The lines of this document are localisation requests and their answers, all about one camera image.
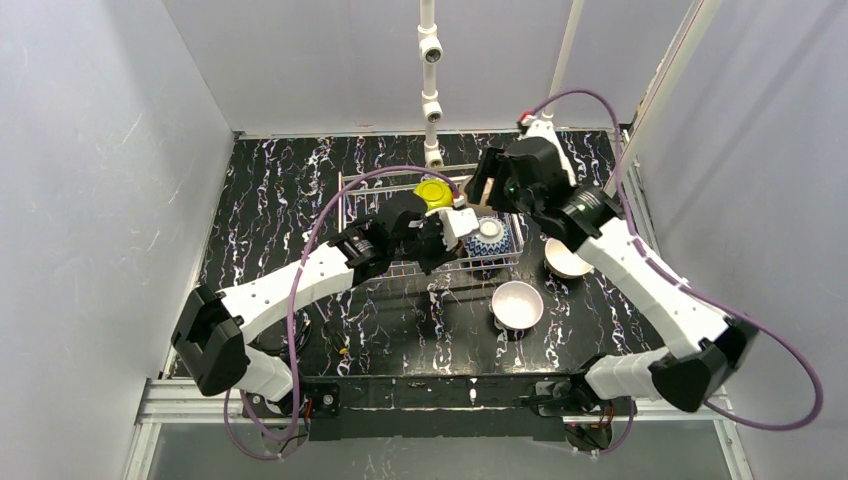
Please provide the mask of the yellow-green bowl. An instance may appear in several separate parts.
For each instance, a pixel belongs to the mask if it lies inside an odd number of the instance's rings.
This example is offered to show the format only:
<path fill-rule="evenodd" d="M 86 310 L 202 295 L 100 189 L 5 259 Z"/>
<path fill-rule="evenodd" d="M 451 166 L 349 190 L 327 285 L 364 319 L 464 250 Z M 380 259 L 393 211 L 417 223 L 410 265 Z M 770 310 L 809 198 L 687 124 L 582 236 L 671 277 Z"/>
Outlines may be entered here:
<path fill-rule="evenodd" d="M 413 193 L 426 204 L 426 211 L 454 206 L 454 194 L 451 187 L 443 180 L 432 178 L 421 181 L 413 189 Z"/>

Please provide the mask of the blue patterned bowl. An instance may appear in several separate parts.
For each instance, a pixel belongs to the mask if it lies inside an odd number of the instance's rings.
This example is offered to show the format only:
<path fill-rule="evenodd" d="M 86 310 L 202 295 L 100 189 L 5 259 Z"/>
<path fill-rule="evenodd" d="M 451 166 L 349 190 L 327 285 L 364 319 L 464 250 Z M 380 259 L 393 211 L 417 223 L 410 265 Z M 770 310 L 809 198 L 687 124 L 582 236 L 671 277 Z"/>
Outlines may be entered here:
<path fill-rule="evenodd" d="M 479 219 L 479 230 L 464 241 L 465 257 L 491 262 L 513 252 L 513 241 L 506 223 L 494 216 Z"/>

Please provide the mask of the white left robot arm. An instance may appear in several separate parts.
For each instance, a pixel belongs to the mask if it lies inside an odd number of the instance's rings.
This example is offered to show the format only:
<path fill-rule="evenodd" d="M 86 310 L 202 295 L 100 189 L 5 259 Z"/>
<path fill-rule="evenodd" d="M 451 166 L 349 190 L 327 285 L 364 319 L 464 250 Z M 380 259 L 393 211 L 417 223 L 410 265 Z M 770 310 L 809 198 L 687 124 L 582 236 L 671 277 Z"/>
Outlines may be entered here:
<path fill-rule="evenodd" d="M 317 300 L 383 275 L 395 261 L 430 273 L 457 259 L 462 241 L 478 230 L 475 212 L 460 202 L 428 210 L 423 199 L 403 191 L 310 247 L 304 260 L 220 291 L 195 287 L 171 344 L 201 395 L 236 388 L 280 401 L 298 392 L 296 363 L 252 347 L 262 332 Z"/>

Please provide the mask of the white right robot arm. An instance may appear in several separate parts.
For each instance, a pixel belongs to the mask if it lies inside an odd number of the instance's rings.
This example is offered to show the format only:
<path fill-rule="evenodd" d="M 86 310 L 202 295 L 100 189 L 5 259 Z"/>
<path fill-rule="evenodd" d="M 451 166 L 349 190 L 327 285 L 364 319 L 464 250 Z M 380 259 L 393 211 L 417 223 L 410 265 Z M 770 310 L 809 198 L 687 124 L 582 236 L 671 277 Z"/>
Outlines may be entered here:
<path fill-rule="evenodd" d="M 610 280 L 662 338 L 656 350 L 585 363 L 573 377 L 585 398 L 661 398 L 695 412 L 737 371 L 755 328 L 649 266 L 619 204 L 598 187 L 573 184 L 552 141 L 530 137 L 486 149 L 465 193 L 472 203 L 530 218 Z"/>

